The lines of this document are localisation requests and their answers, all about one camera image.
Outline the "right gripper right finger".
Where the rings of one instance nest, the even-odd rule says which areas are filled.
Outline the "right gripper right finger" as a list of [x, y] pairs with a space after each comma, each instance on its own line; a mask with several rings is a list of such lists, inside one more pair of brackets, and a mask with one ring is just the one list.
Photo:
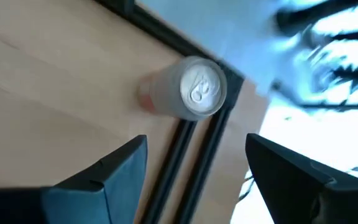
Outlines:
[[246, 156], [274, 224], [358, 224], [357, 177], [258, 134]]

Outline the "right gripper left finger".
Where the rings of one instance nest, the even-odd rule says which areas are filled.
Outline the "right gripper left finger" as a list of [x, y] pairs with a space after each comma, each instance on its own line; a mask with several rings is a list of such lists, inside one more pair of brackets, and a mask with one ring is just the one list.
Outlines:
[[133, 224], [147, 150], [138, 135], [54, 186], [0, 188], [0, 224]]

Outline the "silver and orange soda can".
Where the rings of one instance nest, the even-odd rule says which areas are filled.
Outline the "silver and orange soda can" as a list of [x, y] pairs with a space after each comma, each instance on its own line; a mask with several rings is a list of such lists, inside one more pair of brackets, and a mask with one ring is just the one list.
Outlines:
[[222, 107], [227, 79], [215, 62], [190, 56], [141, 79], [137, 95], [151, 113], [199, 121]]

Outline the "black stand leg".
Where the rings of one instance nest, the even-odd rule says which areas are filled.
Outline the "black stand leg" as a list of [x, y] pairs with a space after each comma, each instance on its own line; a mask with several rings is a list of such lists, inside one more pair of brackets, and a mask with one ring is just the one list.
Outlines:
[[282, 34], [293, 36], [320, 19], [356, 6], [358, 0], [326, 0], [306, 9], [282, 8], [275, 14], [275, 20]]

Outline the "black metal table frame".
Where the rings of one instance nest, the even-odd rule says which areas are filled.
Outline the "black metal table frame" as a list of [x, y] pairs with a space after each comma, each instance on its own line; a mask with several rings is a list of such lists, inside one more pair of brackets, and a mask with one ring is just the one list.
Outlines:
[[[136, 4], [135, 0], [95, 1], [178, 53], [184, 56], [194, 55], [211, 59], [223, 69], [227, 78], [228, 95], [223, 107], [211, 118], [173, 221], [174, 224], [190, 224], [244, 79], [237, 71], [228, 67], [224, 61], [207, 54], [163, 24], [162, 21]], [[140, 224], [158, 224], [196, 125], [195, 121], [180, 120]]]

